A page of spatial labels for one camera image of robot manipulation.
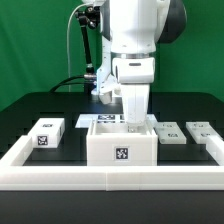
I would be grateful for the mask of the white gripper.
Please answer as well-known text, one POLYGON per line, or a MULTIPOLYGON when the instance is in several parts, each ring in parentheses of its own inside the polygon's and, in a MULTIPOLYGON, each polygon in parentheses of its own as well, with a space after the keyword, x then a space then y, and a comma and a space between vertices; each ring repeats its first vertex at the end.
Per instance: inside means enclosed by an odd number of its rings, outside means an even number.
POLYGON ((136 132, 136 126, 146 121, 150 84, 154 81, 155 59, 114 58, 112 73, 121 89, 125 122, 129 132, 136 132))

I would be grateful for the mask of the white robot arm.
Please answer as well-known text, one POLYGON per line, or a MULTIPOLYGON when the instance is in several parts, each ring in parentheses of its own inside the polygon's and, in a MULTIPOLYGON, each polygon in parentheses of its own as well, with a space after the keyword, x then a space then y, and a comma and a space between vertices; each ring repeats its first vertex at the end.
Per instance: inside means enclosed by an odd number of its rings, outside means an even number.
POLYGON ((97 92, 102 103, 122 97, 130 132, 146 123, 156 45, 172 43, 187 23, 183 0, 82 0, 99 12, 102 64, 97 92))

